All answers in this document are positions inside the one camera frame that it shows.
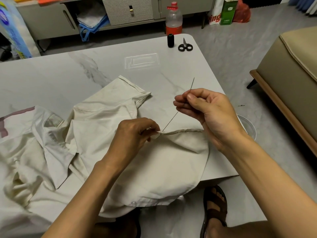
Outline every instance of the green box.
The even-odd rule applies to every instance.
[[[220,25],[230,25],[235,14],[238,0],[224,0],[221,11]]]

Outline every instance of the person's left hand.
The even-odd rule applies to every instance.
[[[106,166],[121,173],[157,131],[160,131],[160,128],[152,119],[122,120],[103,158]]]

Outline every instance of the marble floor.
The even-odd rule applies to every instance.
[[[280,33],[317,25],[294,7],[279,4],[251,9],[249,23],[205,26],[195,18],[184,20],[183,32],[194,37],[237,114],[249,119],[257,131],[256,141],[317,201],[317,159],[291,125],[252,80],[249,71],[260,63]],[[77,36],[56,38],[44,55],[100,47],[164,36],[162,23],[99,32],[82,43]],[[240,177],[220,184],[228,199],[228,226],[265,220],[258,204]],[[143,209],[142,237],[199,237],[203,220],[202,190],[176,200],[168,207]]]

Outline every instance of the orange bag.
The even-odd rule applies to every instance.
[[[233,16],[234,22],[248,22],[250,21],[251,11],[247,4],[243,3],[242,0],[238,0],[237,8]]]

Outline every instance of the scissors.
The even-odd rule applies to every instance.
[[[189,44],[189,43],[186,43],[186,42],[185,42],[185,39],[183,39],[183,42],[184,42],[183,44],[181,44],[181,45],[178,46],[178,50],[179,50],[179,51],[184,52],[185,49],[186,49],[187,51],[192,51],[192,50],[193,50],[193,45],[191,45],[191,44]]]

